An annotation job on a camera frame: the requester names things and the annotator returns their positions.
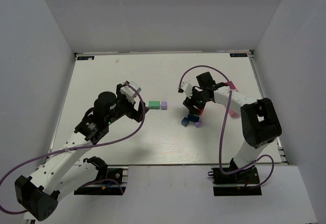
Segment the green rectangular block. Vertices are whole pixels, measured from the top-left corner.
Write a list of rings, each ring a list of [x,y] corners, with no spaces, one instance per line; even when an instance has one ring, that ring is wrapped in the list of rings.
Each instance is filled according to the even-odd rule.
[[[150,109],[160,109],[160,101],[149,101]]]

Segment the purple cube block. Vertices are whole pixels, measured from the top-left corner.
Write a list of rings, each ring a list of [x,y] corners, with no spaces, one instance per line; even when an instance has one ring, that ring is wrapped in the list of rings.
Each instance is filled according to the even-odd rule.
[[[162,110],[167,110],[167,108],[168,108],[168,103],[166,101],[162,101],[161,102],[161,109]]]

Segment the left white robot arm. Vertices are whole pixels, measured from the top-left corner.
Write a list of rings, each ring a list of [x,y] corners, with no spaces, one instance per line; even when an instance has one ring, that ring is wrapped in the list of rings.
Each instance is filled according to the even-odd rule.
[[[148,107],[143,100],[135,109],[141,88],[134,82],[118,84],[116,92],[102,92],[75,127],[60,150],[48,154],[48,161],[28,177],[19,176],[15,183],[17,201],[36,220],[50,217],[63,194],[62,178],[89,150],[100,147],[109,126],[123,116],[143,124]]]

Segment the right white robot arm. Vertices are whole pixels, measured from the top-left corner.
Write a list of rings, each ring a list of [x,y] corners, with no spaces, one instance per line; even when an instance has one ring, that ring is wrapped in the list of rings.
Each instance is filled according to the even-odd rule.
[[[226,107],[241,118],[244,138],[237,154],[231,159],[224,175],[233,175],[253,166],[264,157],[262,151],[282,133],[282,128],[272,101],[254,99],[232,88],[231,81],[216,83],[209,72],[197,76],[197,86],[180,81],[178,91],[185,93],[183,104],[190,113],[200,115],[208,102]]]

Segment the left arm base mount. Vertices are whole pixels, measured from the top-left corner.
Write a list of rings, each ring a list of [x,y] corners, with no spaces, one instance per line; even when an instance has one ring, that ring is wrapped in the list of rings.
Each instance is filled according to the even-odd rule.
[[[96,177],[96,180],[79,187],[74,195],[123,196],[127,188],[128,167],[108,167],[106,177]]]

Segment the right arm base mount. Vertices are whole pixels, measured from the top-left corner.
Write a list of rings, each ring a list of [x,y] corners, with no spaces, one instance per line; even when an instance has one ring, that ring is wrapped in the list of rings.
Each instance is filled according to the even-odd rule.
[[[255,166],[242,172],[225,175],[219,168],[212,168],[208,176],[212,178],[215,197],[239,197],[262,195],[258,171]]]

